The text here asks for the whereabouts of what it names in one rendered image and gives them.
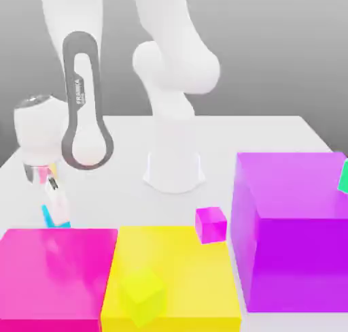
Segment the large pink box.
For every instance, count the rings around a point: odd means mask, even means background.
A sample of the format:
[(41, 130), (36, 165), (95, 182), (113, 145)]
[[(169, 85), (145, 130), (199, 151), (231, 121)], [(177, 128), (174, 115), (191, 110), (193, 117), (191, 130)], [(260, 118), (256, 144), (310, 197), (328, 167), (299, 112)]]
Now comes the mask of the large pink box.
[(0, 332), (102, 332), (115, 229), (9, 229), (0, 239)]

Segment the large yellow box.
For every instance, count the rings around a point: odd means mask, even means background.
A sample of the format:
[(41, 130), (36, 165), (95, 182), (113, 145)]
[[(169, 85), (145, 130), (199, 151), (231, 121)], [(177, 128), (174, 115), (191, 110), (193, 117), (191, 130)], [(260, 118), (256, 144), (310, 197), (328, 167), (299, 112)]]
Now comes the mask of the large yellow box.
[[(136, 327), (120, 305), (120, 281), (151, 268), (166, 288), (162, 314)], [(226, 242), (202, 244), (193, 226), (120, 227), (102, 332), (240, 332), (241, 313)]]

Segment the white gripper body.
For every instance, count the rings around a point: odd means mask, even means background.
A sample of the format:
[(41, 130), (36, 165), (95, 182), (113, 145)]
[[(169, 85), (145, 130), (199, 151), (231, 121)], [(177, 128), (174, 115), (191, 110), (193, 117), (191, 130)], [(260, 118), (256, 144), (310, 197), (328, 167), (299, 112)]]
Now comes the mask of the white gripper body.
[(48, 210), (55, 226), (62, 226), (70, 222), (69, 203), (63, 187), (56, 180), (46, 182), (48, 195)]

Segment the small magenta cube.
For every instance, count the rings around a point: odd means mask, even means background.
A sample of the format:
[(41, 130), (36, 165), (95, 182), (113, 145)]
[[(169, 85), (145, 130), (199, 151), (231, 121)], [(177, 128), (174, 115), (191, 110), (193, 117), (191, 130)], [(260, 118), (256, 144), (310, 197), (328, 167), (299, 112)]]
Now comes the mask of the small magenta cube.
[(202, 244), (225, 242), (227, 219), (220, 207), (197, 208), (195, 229)]

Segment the small yellow-green cube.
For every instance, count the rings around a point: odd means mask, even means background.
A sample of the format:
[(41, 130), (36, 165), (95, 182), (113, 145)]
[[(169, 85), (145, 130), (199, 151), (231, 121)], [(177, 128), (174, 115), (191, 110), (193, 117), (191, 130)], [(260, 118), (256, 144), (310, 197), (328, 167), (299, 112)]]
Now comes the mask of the small yellow-green cube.
[(124, 275), (119, 290), (120, 305), (136, 327), (143, 327), (160, 316), (166, 305), (165, 285), (149, 267)]

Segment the small cyan cube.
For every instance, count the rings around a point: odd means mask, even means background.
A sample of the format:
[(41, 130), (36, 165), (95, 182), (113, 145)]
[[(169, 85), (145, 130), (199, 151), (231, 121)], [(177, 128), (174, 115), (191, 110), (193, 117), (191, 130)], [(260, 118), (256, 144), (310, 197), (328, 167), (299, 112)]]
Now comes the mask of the small cyan cube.
[(42, 205), (41, 210), (42, 210), (43, 219), (45, 221), (47, 228), (70, 228), (71, 227), (71, 223), (69, 221), (56, 225), (53, 222), (53, 219), (52, 219), (46, 205)]

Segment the small green cube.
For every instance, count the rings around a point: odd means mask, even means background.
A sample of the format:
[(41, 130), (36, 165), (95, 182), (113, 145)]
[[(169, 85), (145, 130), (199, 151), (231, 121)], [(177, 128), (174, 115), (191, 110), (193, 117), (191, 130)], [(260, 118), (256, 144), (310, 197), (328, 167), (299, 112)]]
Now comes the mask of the small green cube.
[(348, 195), (348, 158), (343, 163), (337, 190)]

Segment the large purple box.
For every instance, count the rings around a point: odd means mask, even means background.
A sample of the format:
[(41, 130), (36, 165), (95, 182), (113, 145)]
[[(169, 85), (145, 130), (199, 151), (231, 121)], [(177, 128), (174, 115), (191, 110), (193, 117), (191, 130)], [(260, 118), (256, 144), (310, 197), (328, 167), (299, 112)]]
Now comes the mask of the large purple box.
[(240, 152), (230, 236), (249, 312), (348, 313), (341, 152)]

